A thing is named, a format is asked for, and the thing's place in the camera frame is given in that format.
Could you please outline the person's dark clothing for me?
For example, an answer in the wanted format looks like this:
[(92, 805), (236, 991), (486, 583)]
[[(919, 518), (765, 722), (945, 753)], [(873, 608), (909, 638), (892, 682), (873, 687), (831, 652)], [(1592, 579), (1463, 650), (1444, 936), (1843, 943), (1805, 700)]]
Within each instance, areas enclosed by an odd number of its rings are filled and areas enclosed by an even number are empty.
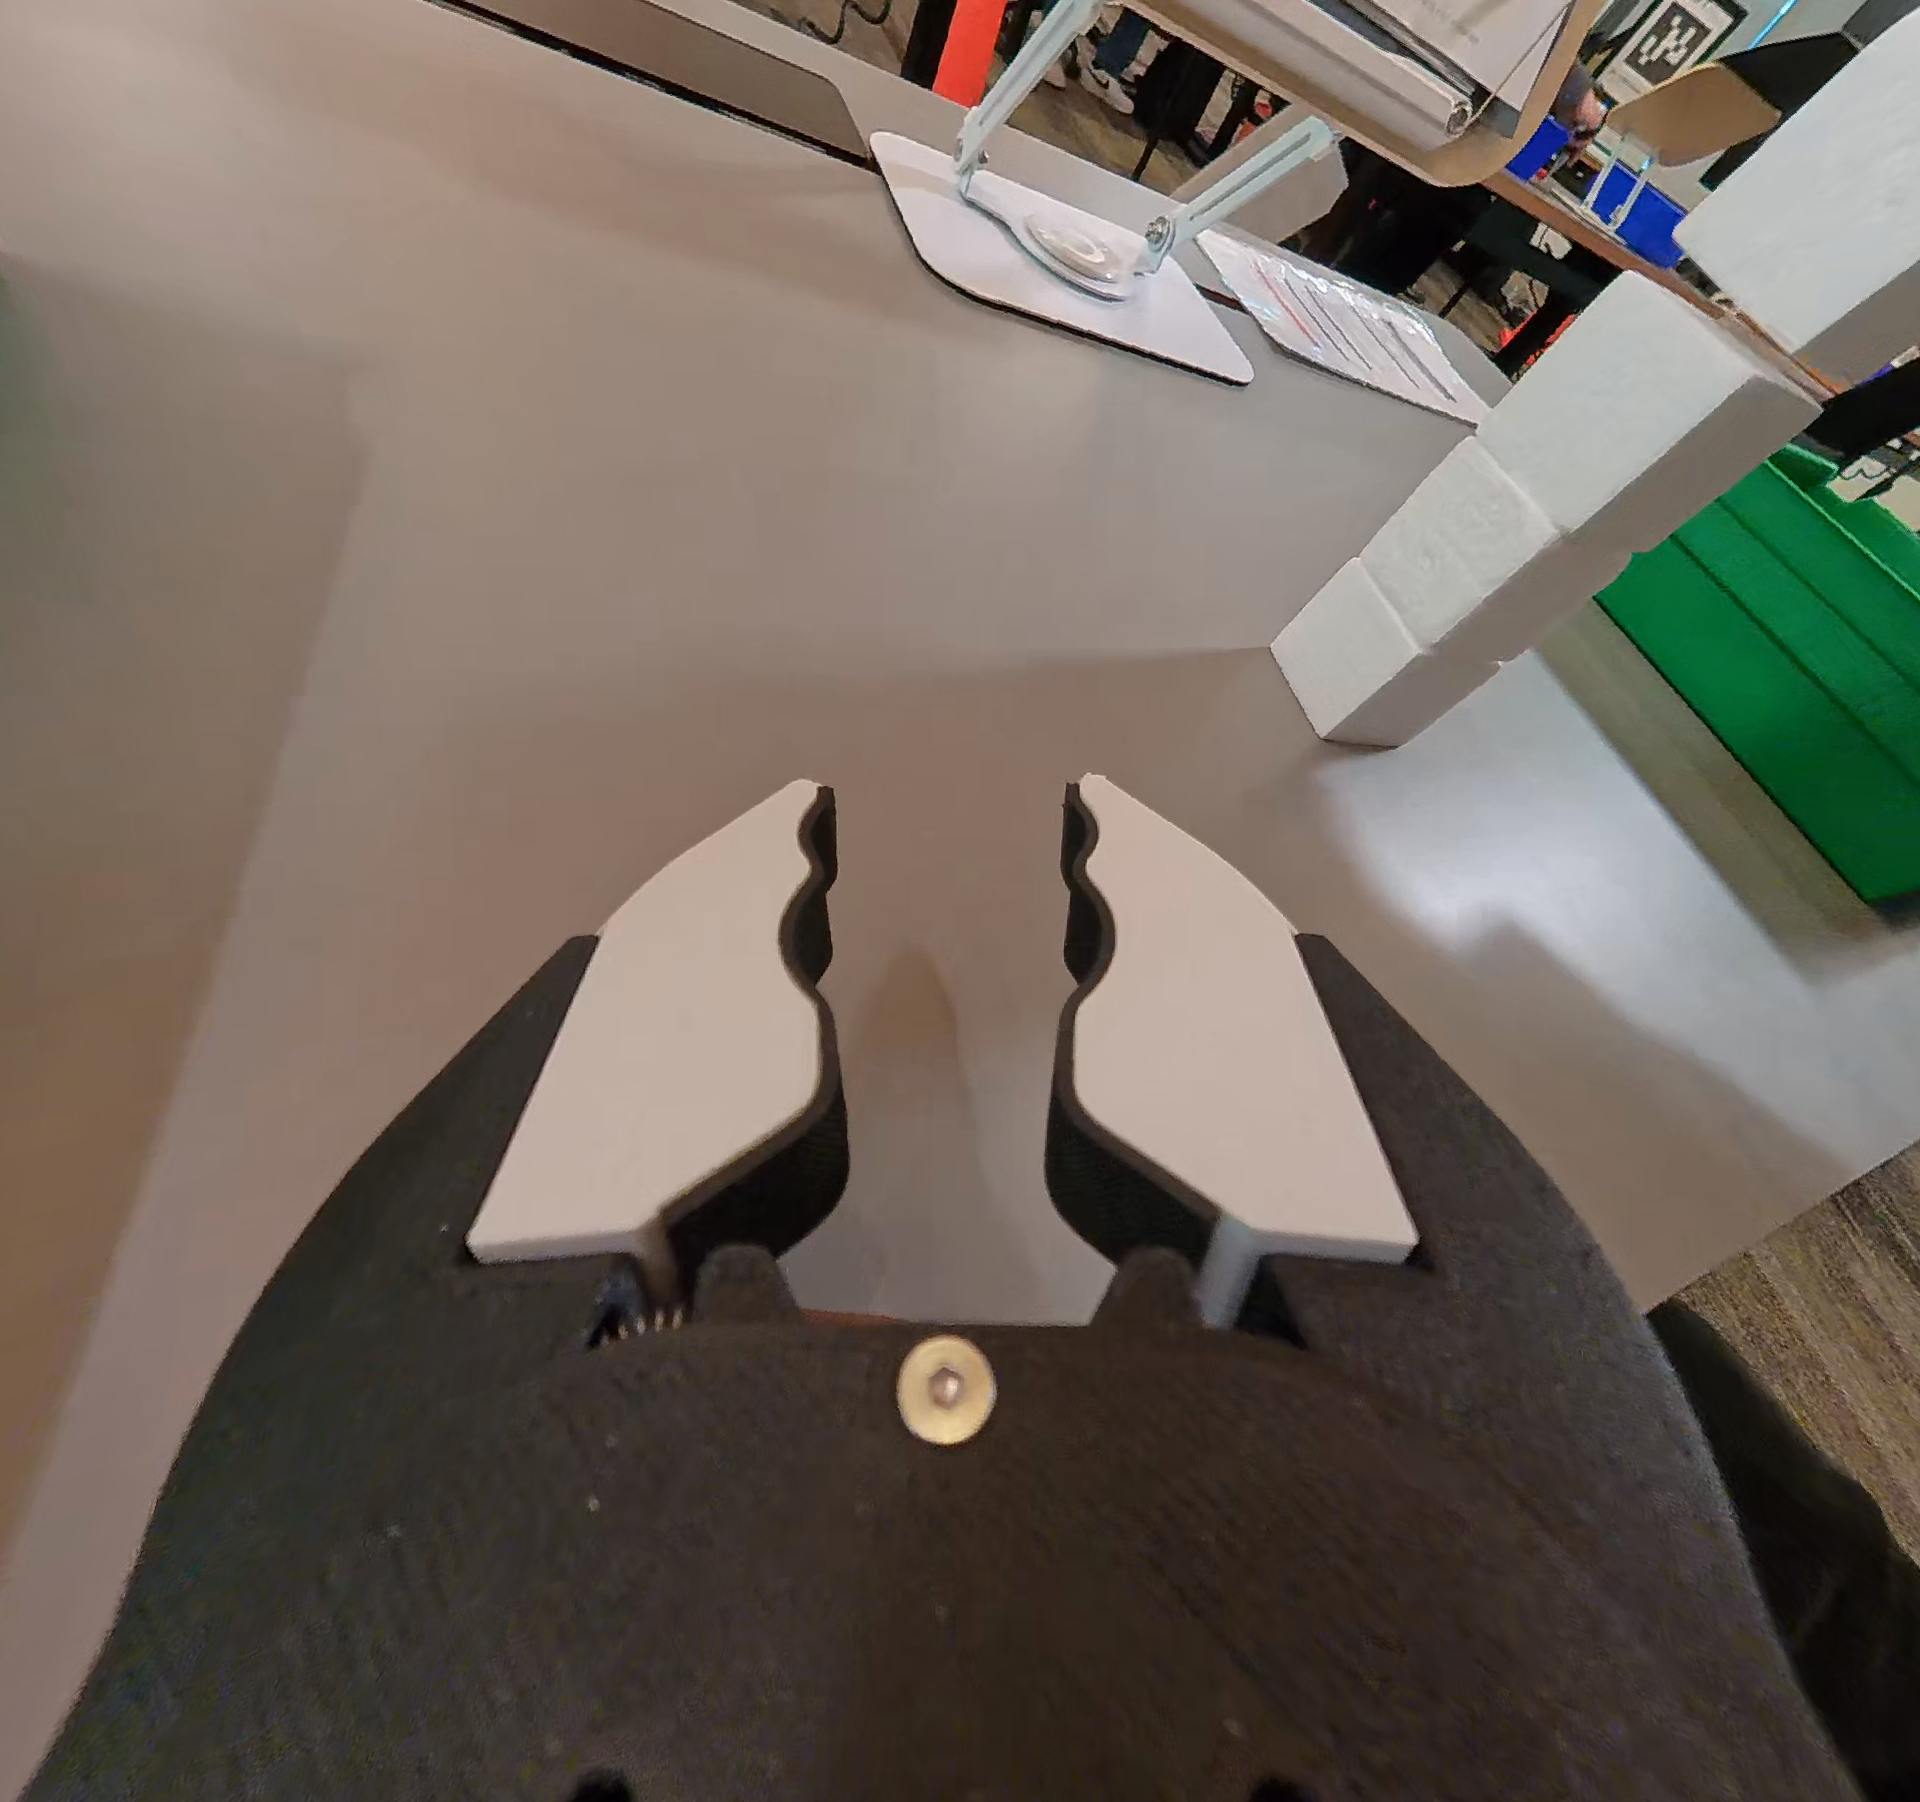
[(1788, 1665), (1857, 1787), (1918, 1797), (1918, 1567), (1831, 1460), (1695, 1310), (1647, 1323), (1699, 1422)]

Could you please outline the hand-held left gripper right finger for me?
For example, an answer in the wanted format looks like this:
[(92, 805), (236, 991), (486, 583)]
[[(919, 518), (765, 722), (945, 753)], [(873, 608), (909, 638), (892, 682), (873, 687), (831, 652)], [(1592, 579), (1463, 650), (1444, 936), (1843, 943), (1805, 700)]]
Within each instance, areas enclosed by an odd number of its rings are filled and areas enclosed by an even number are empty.
[(1111, 1268), (1157, 1252), (1204, 1327), (1273, 1260), (1404, 1268), (1420, 1236), (1305, 941), (1238, 867), (1106, 775), (1062, 806), (1070, 991), (1042, 1184)]

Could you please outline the white foam cube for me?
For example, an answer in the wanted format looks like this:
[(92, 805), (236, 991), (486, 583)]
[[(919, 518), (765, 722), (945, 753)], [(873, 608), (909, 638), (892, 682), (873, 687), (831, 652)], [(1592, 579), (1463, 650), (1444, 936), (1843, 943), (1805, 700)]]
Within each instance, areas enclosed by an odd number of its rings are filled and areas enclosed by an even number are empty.
[(1427, 650), (1359, 560), (1273, 638), (1271, 655), (1312, 734), (1372, 750), (1404, 747), (1500, 672)]
[(1816, 414), (1751, 339), (1619, 274), (1476, 439), (1561, 536), (1629, 558), (1733, 490)]
[(1678, 225), (1781, 350), (1857, 383), (1918, 344), (1918, 14), (1860, 53)]
[(1592, 525), (1559, 531), (1487, 448), (1465, 439), (1356, 562), (1424, 650), (1508, 664), (1606, 588), (1629, 556)]

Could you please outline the white tablet stand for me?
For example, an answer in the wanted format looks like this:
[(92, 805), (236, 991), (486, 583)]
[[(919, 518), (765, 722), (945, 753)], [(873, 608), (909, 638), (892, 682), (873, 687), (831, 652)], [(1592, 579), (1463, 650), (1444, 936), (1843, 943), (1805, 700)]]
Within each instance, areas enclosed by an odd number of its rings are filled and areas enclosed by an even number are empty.
[(924, 267), (959, 294), (1030, 320), (1245, 387), (1252, 366), (1181, 270), (1202, 230), (1225, 230), (1243, 207), (1288, 186), (1317, 213), (1345, 174), (1340, 135), (1285, 104), (1285, 115), (1214, 161), (1195, 186), (1157, 200), (1132, 230), (989, 169), (989, 141), (1050, 64), (1111, 0), (1059, 0), (1026, 35), (997, 84), (962, 120), (952, 149), (877, 134), (873, 156)]

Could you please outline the green plastic bin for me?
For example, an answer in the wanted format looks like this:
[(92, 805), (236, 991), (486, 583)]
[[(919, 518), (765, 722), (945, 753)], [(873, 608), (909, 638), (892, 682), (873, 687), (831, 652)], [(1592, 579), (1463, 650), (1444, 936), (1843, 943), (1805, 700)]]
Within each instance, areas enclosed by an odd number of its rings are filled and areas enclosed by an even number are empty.
[(1869, 905), (1918, 891), (1918, 543), (1785, 448), (1595, 593)]

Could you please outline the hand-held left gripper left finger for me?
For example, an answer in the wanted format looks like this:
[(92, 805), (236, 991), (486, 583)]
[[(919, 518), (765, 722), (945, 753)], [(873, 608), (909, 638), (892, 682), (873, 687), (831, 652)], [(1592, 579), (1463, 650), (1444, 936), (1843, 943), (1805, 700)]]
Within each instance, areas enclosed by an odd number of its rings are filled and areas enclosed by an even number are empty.
[(656, 872), (588, 960), (477, 1212), (484, 1263), (625, 1258), (656, 1310), (784, 1258), (852, 1173), (822, 979), (834, 799), (795, 780)]

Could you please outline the black white marker board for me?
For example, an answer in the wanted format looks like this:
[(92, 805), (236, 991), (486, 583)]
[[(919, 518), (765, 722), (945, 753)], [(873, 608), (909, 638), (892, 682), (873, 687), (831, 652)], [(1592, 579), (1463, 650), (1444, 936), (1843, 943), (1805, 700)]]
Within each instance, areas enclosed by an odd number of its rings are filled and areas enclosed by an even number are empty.
[(1738, 0), (1649, 0), (1595, 74), (1611, 106), (1632, 102), (1707, 61), (1748, 17)]

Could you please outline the blue plastic bin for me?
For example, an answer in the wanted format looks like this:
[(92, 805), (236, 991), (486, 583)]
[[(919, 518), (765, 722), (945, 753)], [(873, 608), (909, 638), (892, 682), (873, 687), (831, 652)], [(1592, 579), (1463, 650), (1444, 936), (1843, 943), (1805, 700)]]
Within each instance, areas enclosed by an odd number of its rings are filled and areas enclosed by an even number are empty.
[(1657, 189), (1647, 171), (1611, 162), (1590, 184), (1580, 203), (1612, 240), (1653, 269), (1675, 270), (1681, 265), (1677, 230), (1687, 207)]

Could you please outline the orange traffic cone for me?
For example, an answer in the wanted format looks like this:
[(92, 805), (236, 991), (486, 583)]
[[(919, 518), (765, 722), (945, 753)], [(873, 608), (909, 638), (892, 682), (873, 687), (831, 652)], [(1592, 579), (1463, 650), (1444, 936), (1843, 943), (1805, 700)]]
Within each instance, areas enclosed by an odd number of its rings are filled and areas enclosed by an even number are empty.
[(986, 94), (997, 38), (1010, 0), (955, 0), (948, 38), (932, 77), (932, 92), (962, 109)]

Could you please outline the grey desk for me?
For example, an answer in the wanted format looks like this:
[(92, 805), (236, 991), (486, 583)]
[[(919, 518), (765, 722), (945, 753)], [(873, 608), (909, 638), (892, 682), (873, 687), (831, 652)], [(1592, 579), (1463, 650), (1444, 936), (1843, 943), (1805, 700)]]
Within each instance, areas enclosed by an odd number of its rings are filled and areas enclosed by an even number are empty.
[(1649, 1306), (1915, 1144), (1915, 925), (1585, 611), (1399, 753), (1281, 621), (1446, 424), (962, 300), (877, 174), (425, 0), (4, 0), (4, 1799), (344, 1171), (834, 791), (819, 1310), (1071, 1325), (1064, 783), (1329, 937)]

